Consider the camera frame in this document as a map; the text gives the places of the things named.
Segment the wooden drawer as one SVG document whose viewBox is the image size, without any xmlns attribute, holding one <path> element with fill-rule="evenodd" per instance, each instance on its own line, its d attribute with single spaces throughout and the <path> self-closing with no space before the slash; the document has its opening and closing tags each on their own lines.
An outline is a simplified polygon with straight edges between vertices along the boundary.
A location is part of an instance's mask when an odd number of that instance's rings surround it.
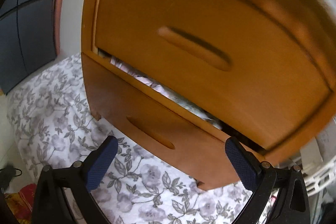
<svg viewBox="0 0 336 224">
<path fill-rule="evenodd" d="M 98 0 L 95 44 L 265 149 L 331 93 L 302 47 L 239 0 Z"/>
<path fill-rule="evenodd" d="M 223 141 L 211 136 L 108 71 L 81 56 L 87 99 L 94 117 L 104 118 L 131 140 L 185 174 L 203 190 L 240 180 Z"/>
</svg>

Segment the white lattice basket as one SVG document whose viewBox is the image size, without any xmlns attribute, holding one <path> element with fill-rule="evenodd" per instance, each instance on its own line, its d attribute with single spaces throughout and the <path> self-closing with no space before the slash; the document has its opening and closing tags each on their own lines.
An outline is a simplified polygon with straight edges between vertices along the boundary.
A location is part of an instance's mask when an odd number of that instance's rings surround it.
<svg viewBox="0 0 336 224">
<path fill-rule="evenodd" d="M 335 181 L 335 132 L 323 130 L 315 139 L 289 158 L 299 165 L 308 196 L 313 196 Z"/>
</svg>

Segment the red floral blanket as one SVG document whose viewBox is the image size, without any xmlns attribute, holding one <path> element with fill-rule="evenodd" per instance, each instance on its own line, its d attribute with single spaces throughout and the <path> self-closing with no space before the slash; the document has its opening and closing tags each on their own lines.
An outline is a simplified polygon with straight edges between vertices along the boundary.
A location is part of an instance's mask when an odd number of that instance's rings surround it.
<svg viewBox="0 0 336 224">
<path fill-rule="evenodd" d="M 5 193 L 5 201 L 19 223 L 31 223 L 36 188 L 36 184 L 28 184 L 17 193 Z"/>
</svg>

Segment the floral grey white bedding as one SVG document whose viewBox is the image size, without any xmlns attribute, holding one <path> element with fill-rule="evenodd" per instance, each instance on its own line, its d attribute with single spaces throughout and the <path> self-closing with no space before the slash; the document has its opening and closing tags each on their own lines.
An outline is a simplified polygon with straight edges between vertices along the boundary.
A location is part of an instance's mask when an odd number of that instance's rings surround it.
<svg viewBox="0 0 336 224">
<path fill-rule="evenodd" d="M 113 135 L 118 152 L 92 195 L 112 223 L 231 223 L 251 196 L 236 182 L 207 192 L 196 181 L 90 114 L 75 54 L 18 86 L 7 118 L 34 180 L 45 165 L 65 168 Z"/>
</svg>

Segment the clothes inside lower drawer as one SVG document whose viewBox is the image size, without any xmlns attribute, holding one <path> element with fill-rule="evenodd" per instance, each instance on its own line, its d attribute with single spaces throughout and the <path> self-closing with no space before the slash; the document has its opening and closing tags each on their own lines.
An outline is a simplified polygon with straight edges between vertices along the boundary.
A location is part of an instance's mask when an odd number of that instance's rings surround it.
<svg viewBox="0 0 336 224">
<path fill-rule="evenodd" d="M 175 102 L 179 106 L 183 107 L 184 109 L 188 110 L 189 112 L 193 113 L 197 117 L 201 118 L 202 120 L 206 121 L 207 123 L 213 125 L 217 129 L 221 130 L 222 127 L 220 125 L 220 121 L 217 117 L 213 116 L 206 110 L 202 109 L 201 107 L 197 106 L 196 104 L 192 103 L 191 101 L 187 100 L 185 97 L 181 96 L 180 94 L 176 93 L 175 91 L 171 90 L 170 88 L 166 87 L 165 85 L 159 83 L 158 81 L 150 78 L 146 74 L 138 71 L 134 67 L 130 66 L 129 64 L 123 62 L 122 60 L 118 59 L 117 57 L 112 56 L 110 63 L 121 69 L 128 75 L 131 75 L 133 78 L 138 80 L 139 82 L 145 84 L 146 86 L 150 87 L 151 89 L 155 90 L 156 92 L 160 93 L 164 97 L 168 98 L 169 100 Z"/>
</svg>

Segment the wooden nightstand cabinet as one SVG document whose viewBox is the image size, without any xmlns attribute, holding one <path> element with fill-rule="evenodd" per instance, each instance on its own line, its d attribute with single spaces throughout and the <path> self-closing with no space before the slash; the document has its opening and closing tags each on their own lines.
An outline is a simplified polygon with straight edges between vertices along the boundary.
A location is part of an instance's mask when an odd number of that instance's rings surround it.
<svg viewBox="0 0 336 224">
<path fill-rule="evenodd" d="M 110 60 L 113 55 L 95 44 L 98 0 L 84 0 L 82 54 L 211 136 L 225 142 L 230 135 L 239 134 L 242 143 L 260 157 L 278 163 L 293 155 L 315 137 L 335 114 L 335 18 L 329 14 L 321 0 L 239 1 L 251 6 L 282 28 L 308 54 L 331 88 L 330 95 L 307 121 L 294 133 L 268 149 L 261 147 L 221 120 L 219 121 L 222 129 L 217 129 L 112 65 Z"/>
</svg>

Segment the dark blue cabinet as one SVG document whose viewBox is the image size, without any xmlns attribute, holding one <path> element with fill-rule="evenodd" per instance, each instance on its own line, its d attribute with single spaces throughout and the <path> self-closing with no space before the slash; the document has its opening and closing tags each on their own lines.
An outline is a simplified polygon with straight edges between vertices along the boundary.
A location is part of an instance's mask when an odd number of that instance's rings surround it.
<svg viewBox="0 0 336 224">
<path fill-rule="evenodd" d="M 58 0 L 5 0 L 1 7 L 1 90 L 7 94 L 57 57 Z"/>
</svg>

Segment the pink board beside cabinet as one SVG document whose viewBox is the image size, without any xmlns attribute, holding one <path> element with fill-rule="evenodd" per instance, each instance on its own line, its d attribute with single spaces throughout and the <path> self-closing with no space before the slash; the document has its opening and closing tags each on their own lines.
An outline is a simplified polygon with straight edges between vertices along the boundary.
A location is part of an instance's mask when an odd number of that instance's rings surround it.
<svg viewBox="0 0 336 224">
<path fill-rule="evenodd" d="M 60 21 L 63 0 L 54 0 L 54 42 L 56 55 L 60 54 Z"/>
</svg>

